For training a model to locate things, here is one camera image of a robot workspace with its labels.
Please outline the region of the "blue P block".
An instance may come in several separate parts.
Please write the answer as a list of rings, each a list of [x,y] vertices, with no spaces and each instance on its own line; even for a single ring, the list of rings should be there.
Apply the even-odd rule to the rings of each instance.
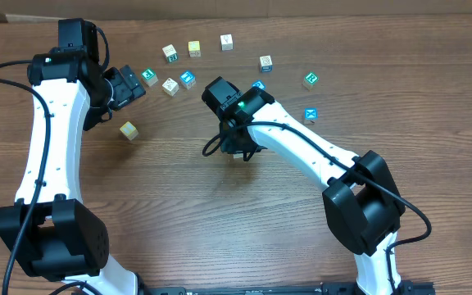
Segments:
[[[253,86],[253,87],[257,87],[257,88],[259,88],[259,89],[261,89],[261,90],[265,90],[265,89],[266,89],[265,84],[264,84],[261,80],[257,80],[256,82],[254,82],[254,83],[252,84],[252,86]]]

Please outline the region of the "blue sided block picture top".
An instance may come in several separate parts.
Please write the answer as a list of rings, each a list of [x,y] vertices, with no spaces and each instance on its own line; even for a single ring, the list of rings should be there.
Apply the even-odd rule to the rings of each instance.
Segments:
[[[271,56],[261,56],[259,57],[260,71],[261,72],[270,72],[273,69],[273,62]]]

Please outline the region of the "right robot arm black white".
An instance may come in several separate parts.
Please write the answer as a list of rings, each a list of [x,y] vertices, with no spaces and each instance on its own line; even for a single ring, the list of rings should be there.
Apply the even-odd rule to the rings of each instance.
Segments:
[[[221,150],[249,161],[269,149],[287,159],[321,190],[329,230],[355,257],[357,292],[402,293],[390,245],[405,206],[380,155],[369,151],[360,157],[333,145],[258,87],[243,93],[218,77],[205,87],[202,100],[220,121],[220,132],[204,147],[204,156]]]

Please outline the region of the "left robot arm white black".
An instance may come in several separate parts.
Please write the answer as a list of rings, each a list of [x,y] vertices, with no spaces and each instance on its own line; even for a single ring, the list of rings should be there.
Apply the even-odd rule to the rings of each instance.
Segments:
[[[0,207],[8,266],[86,294],[145,294],[140,276],[111,256],[105,224],[79,185],[82,137],[145,91],[128,67],[110,66],[103,31],[80,18],[58,23],[58,44],[27,61],[34,120],[25,173]]]

